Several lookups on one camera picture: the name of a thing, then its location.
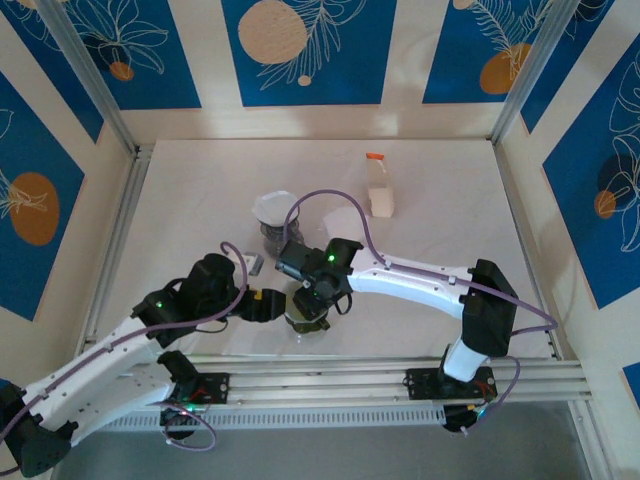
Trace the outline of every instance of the white tabletop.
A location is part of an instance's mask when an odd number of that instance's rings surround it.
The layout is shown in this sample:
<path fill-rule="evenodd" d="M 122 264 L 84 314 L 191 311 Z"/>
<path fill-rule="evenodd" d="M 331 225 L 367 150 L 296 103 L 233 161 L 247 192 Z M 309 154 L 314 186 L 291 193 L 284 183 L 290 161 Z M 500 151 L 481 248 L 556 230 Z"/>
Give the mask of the white tabletop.
<path fill-rule="evenodd" d="M 373 219 L 377 248 L 443 266 L 498 264 L 521 299 L 535 302 L 523 254 L 489 142 L 481 140 L 197 140 L 156 145 L 99 336 L 144 296 L 183 277 L 228 240 L 260 252 L 265 266 L 250 284 L 282 288 L 288 280 L 265 253 L 251 213 L 255 197 L 274 190 L 298 196 L 335 188 L 367 204 L 365 152 L 386 155 L 395 187 L 391 219 Z M 324 249 L 323 218 L 346 200 L 315 197 L 302 206 L 306 244 Z M 357 224 L 339 226 L 361 240 Z M 356 294 L 346 316 L 332 310 L 326 332 L 297 335 L 284 318 L 267 324 L 231 319 L 222 334 L 204 335 L 195 353 L 234 355 L 434 356 L 460 334 L 461 322 L 424 305 Z M 542 320 L 522 309 L 515 328 Z M 219 324 L 212 325 L 217 329 Z M 544 333 L 515 337 L 510 353 L 549 357 Z"/>

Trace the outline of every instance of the floor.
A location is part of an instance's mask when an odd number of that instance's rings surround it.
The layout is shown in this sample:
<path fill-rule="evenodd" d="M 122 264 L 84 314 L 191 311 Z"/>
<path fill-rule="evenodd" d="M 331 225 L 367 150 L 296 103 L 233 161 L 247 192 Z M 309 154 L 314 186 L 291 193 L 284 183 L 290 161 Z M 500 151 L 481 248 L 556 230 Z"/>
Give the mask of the floor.
<path fill-rule="evenodd" d="M 97 433 L 56 480 L 426 480 L 590 478 L 563 403 L 507 404 L 468 438 L 441 427 L 219 431 L 211 453 L 159 433 Z"/>

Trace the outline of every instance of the gray floor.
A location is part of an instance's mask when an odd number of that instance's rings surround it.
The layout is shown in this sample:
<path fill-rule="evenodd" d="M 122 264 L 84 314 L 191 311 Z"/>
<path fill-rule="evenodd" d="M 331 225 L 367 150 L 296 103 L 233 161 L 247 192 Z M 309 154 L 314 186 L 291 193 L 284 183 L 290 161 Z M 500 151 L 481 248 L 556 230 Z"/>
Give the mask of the gray floor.
<path fill-rule="evenodd" d="M 159 433 L 96 433 L 58 480 L 589 478 L 566 405 L 507 404 L 468 438 L 441 427 L 220 431 L 210 453 Z"/>

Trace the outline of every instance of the white work surface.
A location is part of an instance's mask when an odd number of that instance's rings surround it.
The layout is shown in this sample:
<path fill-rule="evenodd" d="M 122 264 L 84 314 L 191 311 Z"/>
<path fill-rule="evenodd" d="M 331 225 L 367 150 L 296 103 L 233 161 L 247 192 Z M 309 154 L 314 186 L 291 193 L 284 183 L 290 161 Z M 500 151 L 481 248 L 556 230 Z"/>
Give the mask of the white work surface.
<path fill-rule="evenodd" d="M 493 149 L 482 140 L 197 140 L 160 141 L 142 189 L 98 334 L 106 335 L 146 294 L 186 276 L 223 240 L 265 256 L 257 288 L 282 288 L 251 208 L 258 195 L 319 188 L 352 194 L 367 205 L 365 152 L 386 155 L 395 187 L 391 219 L 371 222 L 376 247 L 408 260 L 443 266 L 495 261 L 521 299 L 535 302 Z M 302 205 L 306 244 L 324 249 L 322 219 L 348 202 L 320 196 Z M 357 232 L 357 224 L 344 225 Z M 461 322 L 424 305 L 383 295 L 356 294 L 352 311 L 331 328 L 298 336 L 279 318 L 267 324 L 231 319 L 219 335 L 203 335 L 194 353 L 440 357 Z M 515 328 L 542 320 L 518 309 Z M 218 329 L 219 323 L 211 324 Z M 515 337 L 510 353 L 549 357 L 548 337 Z"/>

